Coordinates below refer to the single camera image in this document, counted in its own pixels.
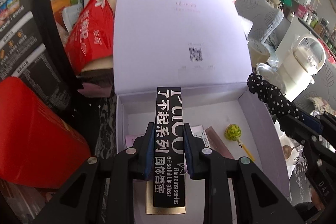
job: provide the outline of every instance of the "box lid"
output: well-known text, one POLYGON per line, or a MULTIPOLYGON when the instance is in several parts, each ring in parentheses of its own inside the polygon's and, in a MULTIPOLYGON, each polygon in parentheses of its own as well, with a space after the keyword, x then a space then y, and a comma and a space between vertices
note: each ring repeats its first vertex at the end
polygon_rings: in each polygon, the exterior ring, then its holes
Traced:
POLYGON ((117 0, 116 94, 245 83, 251 71, 230 0, 117 0))

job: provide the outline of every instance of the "spoon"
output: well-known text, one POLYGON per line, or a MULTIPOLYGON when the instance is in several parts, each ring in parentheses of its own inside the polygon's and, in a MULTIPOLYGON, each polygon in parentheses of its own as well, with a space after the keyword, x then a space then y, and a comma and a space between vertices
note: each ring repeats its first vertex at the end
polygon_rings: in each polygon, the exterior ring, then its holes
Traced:
POLYGON ((300 145, 301 144, 298 144, 295 147, 290 147, 289 145, 284 145, 282 147, 282 150, 283 150, 283 154, 285 155, 285 160, 288 159, 291 156, 293 149, 299 147, 300 145))

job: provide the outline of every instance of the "yellow stick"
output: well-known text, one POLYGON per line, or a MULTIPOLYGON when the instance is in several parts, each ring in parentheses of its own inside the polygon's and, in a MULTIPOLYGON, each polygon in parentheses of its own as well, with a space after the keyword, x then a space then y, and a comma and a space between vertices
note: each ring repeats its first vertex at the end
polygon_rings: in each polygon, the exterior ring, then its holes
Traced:
POLYGON ((242 148, 245 150, 245 152, 247 153, 247 155, 249 156, 249 158, 251 159, 251 161, 255 162, 254 157, 252 156, 251 152, 246 148, 245 145, 241 144, 242 148))

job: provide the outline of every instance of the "metal screw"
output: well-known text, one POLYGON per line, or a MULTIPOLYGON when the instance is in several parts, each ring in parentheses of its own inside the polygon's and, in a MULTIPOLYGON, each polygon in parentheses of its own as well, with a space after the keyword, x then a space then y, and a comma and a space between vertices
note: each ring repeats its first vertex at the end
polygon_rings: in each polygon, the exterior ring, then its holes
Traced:
POLYGON ((249 164, 251 162, 251 160, 248 157, 242 157, 240 161, 242 164, 249 164))
POLYGON ((87 163, 88 164, 95 164, 97 162, 97 158, 96 157, 90 157, 87 159, 87 163))
POLYGON ((129 154, 129 155, 133 155, 133 154, 136 153, 136 151, 137 151, 137 150, 136 150, 135 148, 130 147, 130 148, 128 148, 128 149, 126 150, 126 153, 129 154))
POLYGON ((202 153, 204 155, 210 155, 212 153, 212 150, 210 148, 203 148, 202 153))

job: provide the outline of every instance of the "white electric kettle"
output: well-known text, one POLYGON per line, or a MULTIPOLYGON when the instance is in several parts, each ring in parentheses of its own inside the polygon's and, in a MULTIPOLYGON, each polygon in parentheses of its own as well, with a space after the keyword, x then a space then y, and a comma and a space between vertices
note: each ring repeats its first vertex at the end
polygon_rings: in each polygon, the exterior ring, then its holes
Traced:
POLYGON ((285 97, 293 101, 309 83, 314 84, 312 75, 319 72, 325 61, 321 42, 312 35, 298 37, 277 70, 286 86, 285 97))

